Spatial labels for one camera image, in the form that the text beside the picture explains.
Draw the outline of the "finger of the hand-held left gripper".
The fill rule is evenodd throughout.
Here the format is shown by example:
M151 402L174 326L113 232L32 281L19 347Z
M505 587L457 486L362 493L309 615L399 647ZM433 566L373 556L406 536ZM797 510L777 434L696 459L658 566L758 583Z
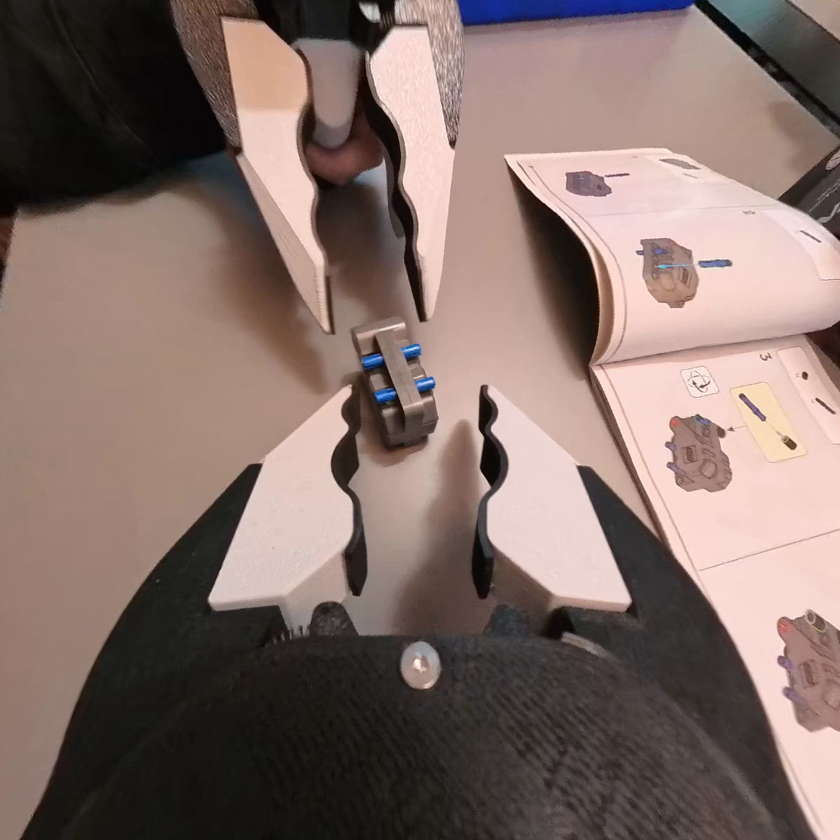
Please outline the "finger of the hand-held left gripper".
M396 26L364 56L364 112L385 152L392 225L426 322L443 274L455 164L426 27Z
M310 103L305 62L262 21L223 17L222 29L239 169L303 303L332 334L329 264L316 226L319 196L302 151Z

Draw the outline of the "person's left forearm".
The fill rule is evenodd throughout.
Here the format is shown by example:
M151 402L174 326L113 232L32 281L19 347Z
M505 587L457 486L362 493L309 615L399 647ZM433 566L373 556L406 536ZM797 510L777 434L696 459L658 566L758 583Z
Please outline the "person's left forearm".
M1 2L2 215L222 151L169 2Z

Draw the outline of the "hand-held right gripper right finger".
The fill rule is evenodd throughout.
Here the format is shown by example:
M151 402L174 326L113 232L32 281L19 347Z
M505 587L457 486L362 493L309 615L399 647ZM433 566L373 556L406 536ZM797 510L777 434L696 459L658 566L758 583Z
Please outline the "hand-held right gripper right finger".
M493 385L479 389L478 429L487 484L471 553L479 599L527 617L624 613L631 595L578 462Z

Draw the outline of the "dark toy truck box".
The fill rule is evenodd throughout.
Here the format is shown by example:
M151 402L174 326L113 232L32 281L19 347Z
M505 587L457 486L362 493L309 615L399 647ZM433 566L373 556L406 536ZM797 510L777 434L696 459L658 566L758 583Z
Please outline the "dark toy truck box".
M819 161L781 196L839 238L839 147Z

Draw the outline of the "grey toy beam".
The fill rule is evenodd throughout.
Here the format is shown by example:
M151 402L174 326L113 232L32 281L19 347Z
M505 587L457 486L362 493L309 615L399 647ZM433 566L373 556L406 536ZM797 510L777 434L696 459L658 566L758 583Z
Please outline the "grey toy beam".
M406 336L404 325L399 322L389 322L377 331L375 341L379 352L384 354L384 367L391 378L392 384L387 387L394 387L398 394L397 402L378 406L387 406L392 403L399 403L401 408L419 406L422 402L421 395L413 384L414 377L409 362L404 360L401 352L404 345L412 343Z

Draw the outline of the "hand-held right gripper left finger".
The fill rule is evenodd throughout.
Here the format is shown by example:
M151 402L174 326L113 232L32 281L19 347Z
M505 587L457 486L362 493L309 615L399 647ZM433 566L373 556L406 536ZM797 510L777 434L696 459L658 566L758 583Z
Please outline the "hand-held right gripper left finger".
M208 596L216 612L276 606L310 624L316 607L366 580L359 468L360 394L346 385L274 447L259 471Z

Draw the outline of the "blue toy pin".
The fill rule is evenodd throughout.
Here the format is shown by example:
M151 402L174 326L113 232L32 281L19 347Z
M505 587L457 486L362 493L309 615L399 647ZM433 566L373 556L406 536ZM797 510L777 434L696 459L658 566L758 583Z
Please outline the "blue toy pin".
M422 347L419 343L410 343L402 346L401 352L404 360L410 362L420 357ZM375 370L385 365L383 353L369 353L362 356L360 360L365 371Z
M424 395L431 392L435 386L436 381L432 376L417 377L413 380L418 394ZM397 402L398 394L394 387L386 387L374 392L374 399L377 405Z

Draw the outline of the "blue plastic storage bin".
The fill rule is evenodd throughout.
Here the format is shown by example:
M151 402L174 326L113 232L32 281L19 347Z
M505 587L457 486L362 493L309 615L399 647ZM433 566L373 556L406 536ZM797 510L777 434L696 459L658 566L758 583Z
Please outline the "blue plastic storage bin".
M680 11L694 1L458 1L465 26Z

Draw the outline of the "person's left hand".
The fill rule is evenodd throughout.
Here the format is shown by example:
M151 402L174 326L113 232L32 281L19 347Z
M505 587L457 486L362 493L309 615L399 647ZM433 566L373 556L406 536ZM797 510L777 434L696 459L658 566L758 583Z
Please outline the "person's left hand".
M344 186L357 176L382 164L382 143L372 131L366 117L359 113L353 121L349 136L340 147L328 149L310 142L305 161L310 173L320 182Z

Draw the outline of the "open instruction booklet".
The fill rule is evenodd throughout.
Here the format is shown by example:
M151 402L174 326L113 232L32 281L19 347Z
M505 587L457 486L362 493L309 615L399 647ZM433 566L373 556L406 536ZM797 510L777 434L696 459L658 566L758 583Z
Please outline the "open instruction booklet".
M838 321L838 240L665 148L505 162L590 258L605 413L839 838L839 395L808 338Z

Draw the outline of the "dark grey toy motor block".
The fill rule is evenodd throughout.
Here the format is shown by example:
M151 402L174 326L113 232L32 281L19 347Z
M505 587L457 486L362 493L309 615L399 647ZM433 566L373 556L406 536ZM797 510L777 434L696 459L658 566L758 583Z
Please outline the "dark grey toy motor block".
M358 325L352 328L350 335L359 357L361 374L379 424L383 445L387 448L414 446L422 443L436 428L438 410L435 402L434 389L429 393L421 395L422 402L419 406L401 408L399 403L378 406L375 402L374 392L390 386L392 384L391 378L387 374L384 366L375 370L365 371L361 364L362 356L379 353L375 335L381 327L386 326L389 322L399 322L401 325L404 325L408 340L416 343L411 339L405 322L400 318L386 318ZM414 378L431 376L425 372L422 363L422 354L419 358L410 362L409 365Z

